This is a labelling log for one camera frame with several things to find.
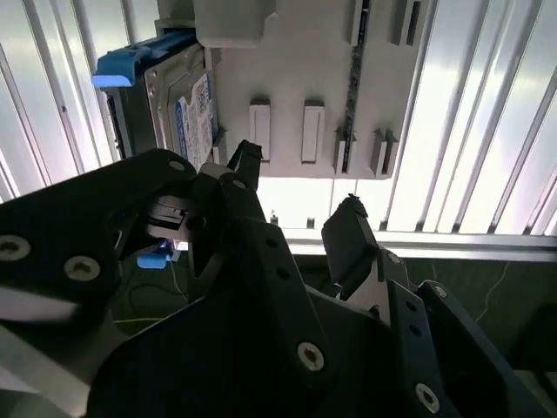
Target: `wire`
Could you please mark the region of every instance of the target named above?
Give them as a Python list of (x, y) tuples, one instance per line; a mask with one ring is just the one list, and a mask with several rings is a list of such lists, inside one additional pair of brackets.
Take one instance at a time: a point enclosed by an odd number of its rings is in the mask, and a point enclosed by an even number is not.
[(435, 260), (432, 260), (432, 272), (433, 272), (433, 280), (437, 281), (437, 270), (435, 269)]
[(176, 272), (174, 271), (174, 265), (172, 264), (172, 261), (171, 261), (171, 271), (172, 271), (172, 279), (174, 280), (174, 286), (176, 287), (176, 290), (178, 290), (179, 293), (182, 295), (182, 297), (185, 300), (185, 303), (190, 303), (190, 301), (188, 300), (188, 298), (185, 296), (184, 292), (182, 292), (182, 289), (180, 289), (180, 286), (178, 285), (178, 281), (176, 280)]
[(410, 288), (410, 274), (408, 274), (408, 267), (406, 267), (406, 262), (402, 261), (402, 266), (404, 266), (404, 271), (406, 272), (406, 285), (408, 286), (408, 290), (412, 291)]
[(151, 321), (156, 322), (158, 320), (163, 320), (164, 318), (134, 318), (132, 320), (114, 320), (113, 324), (131, 324), (132, 322), (145, 322)]
[(497, 288), (497, 286), (501, 283), (501, 281), (505, 279), (505, 276), (507, 275), (507, 269), (510, 265), (511, 263), (510, 261), (508, 261), (505, 264), (505, 267), (503, 268), (503, 273), (501, 274), (500, 279), (497, 280), (495, 284), (491, 286), (491, 288), (487, 291), (486, 298), (484, 299), (484, 310), (482, 311), (482, 313), (480, 313), (480, 315), (478, 315), (478, 318), (476, 318), (476, 322), (481, 320), (481, 318), (487, 313), (487, 309), (489, 309), (489, 296), (491, 296), (491, 293), (493, 293), (493, 291)]
[(171, 263), (171, 273), (172, 273), (172, 279), (174, 282), (174, 286), (177, 288), (178, 292), (173, 292), (170, 289), (167, 289), (166, 287), (157, 285), (155, 283), (138, 283), (135, 286), (128, 286), (127, 289), (127, 299), (128, 299), (128, 303), (130, 305), (130, 309), (133, 312), (134, 315), (136, 315), (137, 317), (141, 317), (142, 315), (139, 313), (135, 303), (133, 302), (133, 294), (140, 289), (149, 287), (152, 289), (157, 289), (159, 292), (164, 292), (167, 294), (170, 294), (172, 296), (180, 296), (181, 298), (183, 298), (186, 302), (186, 304), (189, 304), (189, 300), (188, 298), (185, 296), (184, 292), (182, 292), (182, 289), (179, 287), (178, 285), (178, 280), (176, 277), (176, 273), (174, 271), (174, 266)]

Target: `corrugated metal wall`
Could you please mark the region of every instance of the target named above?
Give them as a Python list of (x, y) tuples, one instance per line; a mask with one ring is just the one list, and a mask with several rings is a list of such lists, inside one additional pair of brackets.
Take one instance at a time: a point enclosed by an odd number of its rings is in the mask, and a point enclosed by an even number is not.
[(389, 231), (555, 234), (557, 2), (438, 2)]
[(156, 0), (5, 0), (0, 5), (0, 199), (117, 158), (97, 58), (155, 35)]

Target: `screw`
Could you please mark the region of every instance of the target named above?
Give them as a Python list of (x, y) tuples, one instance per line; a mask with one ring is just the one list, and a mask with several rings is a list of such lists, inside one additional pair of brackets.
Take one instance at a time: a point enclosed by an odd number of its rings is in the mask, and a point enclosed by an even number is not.
[(178, 162), (178, 161), (174, 161), (173, 159), (171, 159), (168, 162), (168, 165), (170, 167), (172, 167), (174, 170), (178, 170), (179, 172), (182, 172), (183, 170), (185, 170), (185, 167), (182, 163)]
[(396, 255), (394, 255), (393, 253), (388, 253), (386, 255), (390, 261), (392, 261), (394, 264), (400, 264), (400, 258), (398, 258)]
[(72, 280), (89, 281), (101, 273), (101, 266), (91, 257), (77, 255), (64, 263), (64, 272)]
[(233, 183), (236, 187), (239, 187), (240, 189), (245, 189), (245, 188), (246, 188), (246, 187), (245, 187), (245, 184), (244, 184), (244, 182), (243, 182), (242, 180), (236, 179), (236, 180), (233, 180), (232, 183)]
[(31, 252), (31, 245), (17, 235), (0, 235), (0, 261), (18, 261)]
[(434, 289), (435, 289), (435, 293), (438, 294), (441, 299), (446, 299), (446, 297), (448, 296), (443, 287), (436, 286), (434, 287)]
[(439, 399), (435, 393), (423, 383), (418, 383), (415, 388), (416, 396), (418, 396), (419, 403), (421, 403), (432, 414), (437, 414), (441, 406)]
[(311, 372), (318, 372), (325, 365), (323, 353), (311, 342), (302, 342), (298, 346), (298, 357)]

